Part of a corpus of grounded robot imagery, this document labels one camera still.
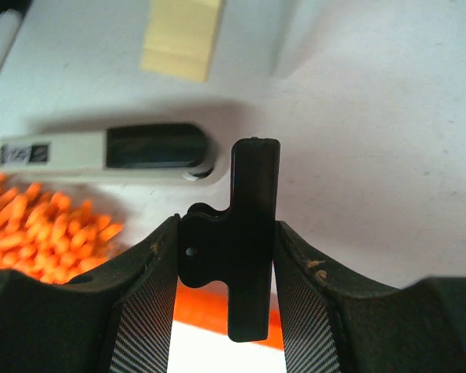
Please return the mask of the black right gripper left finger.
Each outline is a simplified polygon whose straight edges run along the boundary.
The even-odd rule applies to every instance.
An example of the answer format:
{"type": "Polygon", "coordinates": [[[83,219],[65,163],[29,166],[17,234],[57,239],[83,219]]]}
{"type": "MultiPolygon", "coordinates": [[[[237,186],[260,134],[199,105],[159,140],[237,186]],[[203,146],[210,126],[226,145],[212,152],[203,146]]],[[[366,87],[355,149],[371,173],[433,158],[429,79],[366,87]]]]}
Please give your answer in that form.
{"type": "Polygon", "coordinates": [[[0,270],[0,372],[164,372],[178,218],[66,284],[0,270]]]}

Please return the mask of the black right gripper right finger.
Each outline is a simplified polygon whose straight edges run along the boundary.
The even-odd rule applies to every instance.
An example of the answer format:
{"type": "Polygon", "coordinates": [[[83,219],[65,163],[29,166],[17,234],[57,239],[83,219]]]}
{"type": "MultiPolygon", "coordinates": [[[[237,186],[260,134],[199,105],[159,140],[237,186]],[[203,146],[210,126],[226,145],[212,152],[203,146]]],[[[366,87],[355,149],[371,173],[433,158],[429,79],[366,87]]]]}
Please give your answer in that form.
{"type": "Polygon", "coordinates": [[[393,288],[283,222],[273,255],[289,372],[466,372],[466,277],[393,288]]]}

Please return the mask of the orange chenille duster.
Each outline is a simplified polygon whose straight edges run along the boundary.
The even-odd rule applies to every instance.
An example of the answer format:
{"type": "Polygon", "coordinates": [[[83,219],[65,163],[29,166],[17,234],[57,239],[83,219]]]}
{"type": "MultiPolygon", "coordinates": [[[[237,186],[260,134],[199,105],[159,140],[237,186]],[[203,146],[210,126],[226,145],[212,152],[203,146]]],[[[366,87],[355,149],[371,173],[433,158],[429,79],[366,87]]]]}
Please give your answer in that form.
{"type": "Polygon", "coordinates": [[[89,361],[135,334],[169,345],[176,286],[228,287],[228,337],[267,338],[280,143],[246,138],[231,150],[229,208],[194,204],[146,239],[67,284],[0,270],[0,358],[89,361]]]}

